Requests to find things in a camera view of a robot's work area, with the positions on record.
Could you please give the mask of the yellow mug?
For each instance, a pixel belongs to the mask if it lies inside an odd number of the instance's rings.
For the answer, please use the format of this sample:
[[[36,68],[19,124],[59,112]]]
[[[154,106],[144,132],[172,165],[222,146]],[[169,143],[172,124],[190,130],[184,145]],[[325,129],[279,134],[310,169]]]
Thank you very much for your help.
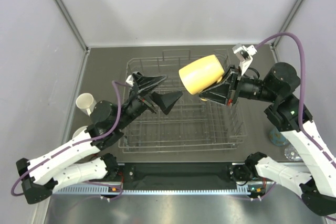
[[[178,71],[184,88],[191,95],[199,94],[221,81],[225,71],[215,55],[199,58]]]

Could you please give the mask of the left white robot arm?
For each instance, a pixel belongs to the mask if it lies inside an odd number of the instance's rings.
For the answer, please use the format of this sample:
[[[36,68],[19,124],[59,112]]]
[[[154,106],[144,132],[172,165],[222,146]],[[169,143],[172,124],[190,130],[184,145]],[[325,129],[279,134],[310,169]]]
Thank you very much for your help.
[[[97,102],[89,115],[91,124],[76,137],[38,158],[18,160],[19,179],[13,186],[20,184],[23,190],[21,195],[32,205],[67,186],[82,182],[98,184],[116,179],[119,173],[116,158],[110,153],[102,156],[98,156],[98,153],[122,138],[122,130],[145,111],[156,113],[156,108],[160,108],[165,115],[170,113],[183,93],[155,92],[155,88],[166,79],[166,75],[146,77],[140,72],[133,72],[125,83],[129,88],[125,101],[117,93],[117,103],[106,100]],[[96,157],[85,163],[80,162],[89,155]]]

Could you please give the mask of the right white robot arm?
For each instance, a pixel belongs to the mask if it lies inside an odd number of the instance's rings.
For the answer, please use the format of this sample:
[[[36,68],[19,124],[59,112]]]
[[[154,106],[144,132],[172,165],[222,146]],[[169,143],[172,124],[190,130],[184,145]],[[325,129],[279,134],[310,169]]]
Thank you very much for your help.
[[[293,94],[300,84],[295,68],[285,62],[272,66],[265,78],[239,77],[230,66],[219,83],[199,93],[202,99],[233,105],[238,98],[268,102],[264,111],[271,124],[293,145],[307,166],[303,173],[257,152],[244,164],[231,168],[233,180],[273,180],[302,199],[316,215],[335,213],[335,157],[324,144],[307,108],[299,111],[299,99]]]

